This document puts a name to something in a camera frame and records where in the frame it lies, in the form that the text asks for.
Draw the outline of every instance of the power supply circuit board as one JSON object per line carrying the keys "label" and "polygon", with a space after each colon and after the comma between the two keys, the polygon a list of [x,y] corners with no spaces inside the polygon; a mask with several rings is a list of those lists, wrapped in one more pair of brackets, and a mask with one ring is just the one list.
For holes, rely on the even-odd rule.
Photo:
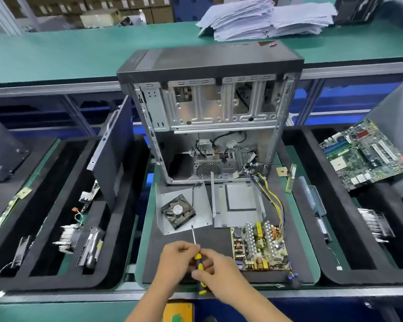
{"label": "power supply circuit board", "polygon": [[279,228],[267,222],[231,227],[233,258],[241,271],[290,271],[288,252]]}
{"label": "power supply circuit board", "polygon": [[403,172],[403,155],[369,119],[320,146],[349,191]]}

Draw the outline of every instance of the fan grille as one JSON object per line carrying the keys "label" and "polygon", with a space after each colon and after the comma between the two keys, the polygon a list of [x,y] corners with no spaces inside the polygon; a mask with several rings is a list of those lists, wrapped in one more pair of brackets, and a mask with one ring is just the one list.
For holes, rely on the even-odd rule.
{"label": "fan grille", "polygon": [[218,165],[213,163],[202,163],[197,167],[195,174],[199,179],[210,179],[211,172],[214,172],[214,178],[217,178],[220,174],[220,168]]}

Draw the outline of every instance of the stack of paper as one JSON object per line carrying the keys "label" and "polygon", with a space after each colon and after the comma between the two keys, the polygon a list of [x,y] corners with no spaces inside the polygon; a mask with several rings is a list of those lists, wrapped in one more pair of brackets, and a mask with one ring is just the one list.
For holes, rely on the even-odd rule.
{"label": "stack of paper", "polygon": [[331,3],[304,3],[275,7],[272,0],[246,0],[214,5],[197,23],[199,36],[214,30],[217,41],[319,34],[337,15]]}

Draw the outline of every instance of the yellow screwdriver handle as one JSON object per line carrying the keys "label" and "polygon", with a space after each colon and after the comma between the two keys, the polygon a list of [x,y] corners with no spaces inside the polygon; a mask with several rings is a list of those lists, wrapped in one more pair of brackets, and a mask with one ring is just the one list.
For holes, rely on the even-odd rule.
{"label": "yellow screwdriver handle", "polygon": [[[197,253],[197,255],[195,256],[195,268],[198,270],[204,270],[203,264],[202,264],[202,255],[200,253]],[[199,281],[197,283],[197,289],[199,291],[200,295],[204,295],[205,293],[207,293],[208,291],[206,290],[206,285]]]}

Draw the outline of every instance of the screwdriver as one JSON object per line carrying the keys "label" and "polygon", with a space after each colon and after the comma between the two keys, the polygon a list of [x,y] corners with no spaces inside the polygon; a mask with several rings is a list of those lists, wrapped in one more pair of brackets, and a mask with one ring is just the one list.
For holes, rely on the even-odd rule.
{"label": "screwdriver", "polygon": [[[194,235],[194,227],[193,225],[191,225],[191,230],[193,231],[193,239],[194,239],[194,244],[197,245],[197,243],[195,242],[195,235]],[[198,270],[204,270],[203,264],[202,264],[202,255],[200,253],[197,253],[195,255],[195,268]],[[204,295],[205,293],[207,293],[208,291],[206,290],[206,285],[199,281],[197,282],[197,289],[199,291],[200,295]]]}

